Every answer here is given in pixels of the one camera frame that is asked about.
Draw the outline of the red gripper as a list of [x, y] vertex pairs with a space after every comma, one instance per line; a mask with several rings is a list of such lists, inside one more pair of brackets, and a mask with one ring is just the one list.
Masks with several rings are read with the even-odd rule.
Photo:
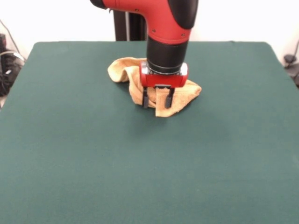
[[148, 87], [169, 87], [169, 93], [165, 100], [165, 108], [169, 109], [172, 105], [173, 95], [175, 88], [183, 87], [188, 78], [188, 65], [183, 63], [179, 72], [175, 74], [159, 74], [152, 73], [152, 71], [147, 66], [146, 61], [142, 61], [139, 66], [140, 69], [140, 81], [143, 86], [142, 91], [142, 107], [148, 108], [149, 97], [148, 97]]

